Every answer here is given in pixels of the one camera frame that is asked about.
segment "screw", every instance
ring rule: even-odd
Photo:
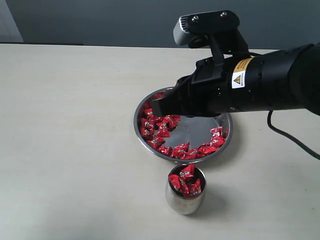
[[[223,12],[220,14],[220,17],[225,18],[227,15],[228,15],[228,14],[227,14],[225,11],[223,11]]]
[[[193,18],[191,19],[192,22],[197,23],[199,20],[199,17],[197,15],[193,16]]]

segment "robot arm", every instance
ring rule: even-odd
[[[212,57],[197,61],[194,73],[151,103],[155,115],[214,117],[301,108],[320,115],[320,45],[250,53],[239,24],[228,10],[179,18],[175,42],[190,48],[209,46]]]

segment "cup rim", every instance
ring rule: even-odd
[[[203,172],[201,169],[199,169],[199,168],[197,168],[197,167],[195,166],[194,168],[197,169],[197,170],[201,173],[201,175],[202,175],[202,177],[203,177],[203,179],[204,179],[204,187],[201,188],[201,193],[200,193],[198,196],[195,196],[195,197],[184,197],[184,196],[181,196],[181,195],[175,190],[175,188],[172,186],[172,184],[171,184],[171,182],[170,182],[170,180],[169,180],[169,175],[172,174],[177,168],[180,168],[181,166],[186,166],[186,167],[187,167],[187,166],[189,166],[189,165],[190,165],[190,164],[185,164],[185,163],[184,163],[184,164],[179,164],[178,166],[175,166],[175,167],[169,172],[168,177],[167,177],[167,181],[168,181],[168,184],[169,184],[172,192],[173,192],[174,194],[176,194],[177,196],[179,196],[181,199],[185,199],[185,200],[193,200],[193,199],[196,199],[196,198],[200,197],[200,196],[202,195],[202,193],[204,193],[204,191],[205,191],[205,189],[206,189],[206,187],[207,187],[207,179],[206,179],[206,176],[205,176],[204,172]]]

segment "gray wall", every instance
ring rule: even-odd
[[[6,1],[25,42],[176,47],[179,16],[224,9],[239,16],[250,48],[320,42],[320,0]]]

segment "bowl rim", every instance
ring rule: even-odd
[[[228,134],[228,137],[226,138],[224,144],[219,148],[218,151],[215,151],[214,153],[208,155],[208,156],[204,156],[204,157],[201,157],[201,158],[198,158],[198,159],[176,159],[176,158],[172,158],[172,157],[169,157],[169,156],[166,156],[166,155],[163,155],[162,153],[156,151],[155,149],[153,149],[151,146],[149,146],[147,144],[147,142],[143,139],[143,137],[141,136],[140,134],[140,130],[139,130],[139,126],[138,126],[138,115],[139,115],[139,111],[140,109],[142,108],[143,104],[149,99],[151,98],[153,95],[155,94],[158,94],[158,93],[161,93],[161,92],[164,92],[164,91],[167,91],[167,90],[171,90],[173,89],[174,87],[165,87],[165,88],[161,88],[157,91],[154,91],[152,93],[150,93],[149,95],[147,95],[140,103],[139,105],[136,107],[135,109],[135,112],[134,112],[134,116],[133,116],[133,126],[134,126],[134,131],[135,131],[135,134],[136,136],[138,137],[139,141],[142,143],[142,145],[148,149],[151,153],[153,153],[154,155],[162,158],[162,159],[165,159],[165,160],[168,160],[170,162],[174,162],[174,163],[180,163],[180,164],[195,164],[195,163],[200,163],[200,162],[204,162],[204,161],[207,161],[211,158],[213,158],[214,156],[217,156],[218,154],[220,154],[221,152],[223,152],[226,147],[229,145],[230,141],[231,141],[231,138],[232,138],[232,135],[234,133],[234,123],[233,123],[233,120],[231,118],[231,115],[230,113],[226,112],[226,113],[223,113],[223,114],[226,114],[226,118],[227,118],[227,121],[229,123],[229,134]]]

